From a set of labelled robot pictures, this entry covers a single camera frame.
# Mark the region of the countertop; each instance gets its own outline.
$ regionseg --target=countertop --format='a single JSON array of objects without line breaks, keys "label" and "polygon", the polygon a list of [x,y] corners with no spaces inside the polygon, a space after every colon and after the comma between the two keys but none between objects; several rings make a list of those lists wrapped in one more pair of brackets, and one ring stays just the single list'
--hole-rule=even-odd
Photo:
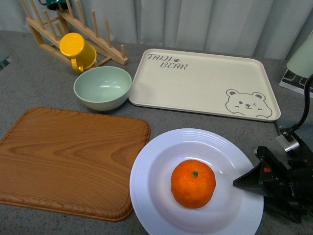
[{"label": "countertop", "polygon": [[[125,69],[134,78],[143,52],[150,48],[161,47],[125,44],[129,63],[123,66],[109,61],[104,66]],[[267,146],[280,161],[287,161],[283,148],[276,140],[278,136],[276,122],[144,108],[134,106],[129,100],[115,110],[97,112],[84,106],[75,96],[73,83],[78,74],[68,64],[41,50],[32,34],[0,31],[0,52],[9,55],[11,61],[0,71],[0,139],[26,110],[42,106],[141,118],[151,127],[150,140],[174,129],[199,128],[216,133],[234,143],[254,166],[259,160],[253,151],[261,145]],[[281,110],[279,120],[298,122],[304,107],[303,95],[279,86],[287,68],[286,62],[254,59],[259,60],[265,67]],[[307,120],[309,122],[313,120],[312,109]],[[308,215],[303,216],[301,224],[295,224],[265,210],[256,234],[312,235],[312,231],[313,218]],[[135,212],[122,222],[110,223],[0,204],[0,234],[145,235],[148,233],[140,224]]]}]

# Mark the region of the bear face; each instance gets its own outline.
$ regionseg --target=bear face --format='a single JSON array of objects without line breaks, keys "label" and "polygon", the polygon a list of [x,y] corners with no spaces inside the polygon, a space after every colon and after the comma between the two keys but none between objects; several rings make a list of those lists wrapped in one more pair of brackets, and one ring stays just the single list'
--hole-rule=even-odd
[{"label": "bear face", "polygon": [[226,91],[226,94],[228,95],[226,108],[232,114],[268,118],[273,113],[272,109],[265,103],[266,97],[262,93],[254,92],[247,94],[229,89]]}]

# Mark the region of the orange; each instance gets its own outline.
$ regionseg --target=orange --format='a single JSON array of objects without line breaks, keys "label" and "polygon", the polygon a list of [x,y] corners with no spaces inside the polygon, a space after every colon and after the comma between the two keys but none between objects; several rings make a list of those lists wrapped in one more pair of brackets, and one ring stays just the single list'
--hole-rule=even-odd
[{"label": "orange", "polygon": [[205,206],[211,200],[215,186],[213,170],[198,160],[183,161],[172,173],[172,194],[178,203],[187,208]]}]

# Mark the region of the yellow cup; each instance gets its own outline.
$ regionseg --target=yellow cup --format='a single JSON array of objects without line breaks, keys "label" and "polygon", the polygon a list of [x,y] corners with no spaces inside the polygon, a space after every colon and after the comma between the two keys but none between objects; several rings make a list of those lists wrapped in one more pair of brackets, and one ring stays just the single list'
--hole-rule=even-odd
[{"label": "yellow cup", "polygon": [[65,35],[60,41],[60,51],[71,61],[76,72],[87,70],[97,59],[96,50],[78,33]]}]

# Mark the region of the light green bowl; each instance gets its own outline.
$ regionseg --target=light green bowl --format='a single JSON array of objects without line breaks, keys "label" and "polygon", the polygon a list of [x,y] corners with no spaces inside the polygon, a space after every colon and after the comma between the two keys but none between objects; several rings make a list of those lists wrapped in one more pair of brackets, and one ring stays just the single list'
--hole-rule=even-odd
[{"label": "light green bowl", "polygon": [[82,73],[74,83],[74,92],[87,107],[106,111],[123,104],[131,86],[129,73],[118,67],[105,66]]}]

